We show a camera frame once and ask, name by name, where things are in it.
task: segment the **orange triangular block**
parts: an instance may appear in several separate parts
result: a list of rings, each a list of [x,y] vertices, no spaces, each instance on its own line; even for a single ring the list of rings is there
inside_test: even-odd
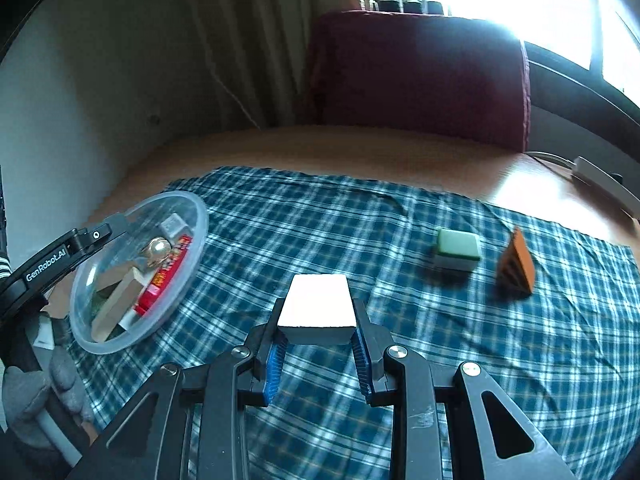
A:
[[[516,227],[511,234],[509,245],[498,261],[496,280],[522,292],[531,294],[536,281],[536,269],[527,249],[522,231]]]

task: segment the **power strip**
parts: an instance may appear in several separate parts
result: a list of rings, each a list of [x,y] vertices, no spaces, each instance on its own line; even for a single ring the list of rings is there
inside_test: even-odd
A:
[[[579,156],[574,160],[572,175],[592,186],[599,187],[604,193],[620,204],[620,207],[633,218],[640,219],[640,200],[626,187],[619,184],[609,174]]]

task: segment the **green block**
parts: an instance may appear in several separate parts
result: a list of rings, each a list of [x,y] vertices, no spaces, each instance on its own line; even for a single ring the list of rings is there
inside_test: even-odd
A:
[[[480,238],[475,233],[439,229],[434,265],[444,269],[468,270],[480,261]]]

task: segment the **wooden table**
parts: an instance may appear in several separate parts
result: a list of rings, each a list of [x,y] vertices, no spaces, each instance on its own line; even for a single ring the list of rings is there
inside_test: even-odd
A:
[[[628,245],[640,261],[638,222],[572,180],[568,170],[468,140],[382,128],[292,126],[174,140],[132,168],[90,221],[124,211],[172,180],[219,166],[347,174],[446,190]],[[52,293],[54,316],[67,311],[71,282],[69,276]]]

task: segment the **maroon headboard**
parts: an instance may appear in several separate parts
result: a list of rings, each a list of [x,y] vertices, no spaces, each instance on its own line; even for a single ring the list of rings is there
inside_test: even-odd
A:
[[[308,52],[307,119],[463,137],[522,152],[529,61],[506,28],[483,20],[331,12]]]

